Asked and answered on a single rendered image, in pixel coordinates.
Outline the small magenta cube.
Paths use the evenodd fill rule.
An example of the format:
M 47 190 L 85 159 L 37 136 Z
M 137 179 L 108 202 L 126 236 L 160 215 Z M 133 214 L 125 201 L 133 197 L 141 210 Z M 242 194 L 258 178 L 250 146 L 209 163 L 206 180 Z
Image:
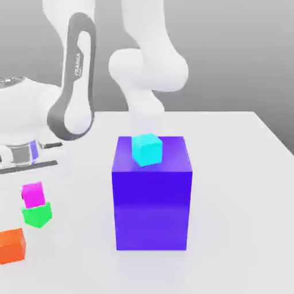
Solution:
M 23 185 L 21 195 L 26 208 L 45 205 L 45 196 L 41 181 Z

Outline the small green cube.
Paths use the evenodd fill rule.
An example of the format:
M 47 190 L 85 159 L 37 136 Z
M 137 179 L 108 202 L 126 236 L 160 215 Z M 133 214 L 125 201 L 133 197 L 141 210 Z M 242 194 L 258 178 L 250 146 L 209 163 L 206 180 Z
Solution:
M 42 228 L 52 219 L 51 203 L 46 202 L 44 205 L 34 208 L 22 208 L 22 215 L 27 225 Z

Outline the small orange cube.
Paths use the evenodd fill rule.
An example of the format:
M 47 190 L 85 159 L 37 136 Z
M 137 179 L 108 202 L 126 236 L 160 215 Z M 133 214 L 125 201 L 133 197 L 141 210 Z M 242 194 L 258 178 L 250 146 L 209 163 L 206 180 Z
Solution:
M 0 231 L 0 265 L 25 259 L 26 241 L 22 228 Z

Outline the small cyan cube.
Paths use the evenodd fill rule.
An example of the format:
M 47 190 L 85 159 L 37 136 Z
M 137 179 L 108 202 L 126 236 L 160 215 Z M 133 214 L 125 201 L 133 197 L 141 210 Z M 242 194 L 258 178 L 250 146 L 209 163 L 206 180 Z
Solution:
M 159 164 L 163 160 L 163 142 L 152 133 L 133 136 L 131 153 L 141 167 Z

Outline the large blue box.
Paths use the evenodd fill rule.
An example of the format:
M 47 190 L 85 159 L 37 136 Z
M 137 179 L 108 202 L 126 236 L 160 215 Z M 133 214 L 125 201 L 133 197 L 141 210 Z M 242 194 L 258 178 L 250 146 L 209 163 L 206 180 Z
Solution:
M 183 137 L 162 137 L 163 160 L 141 167 L 120 136 L 111 171 L 117 250 L 187 248 L 192 166 Z

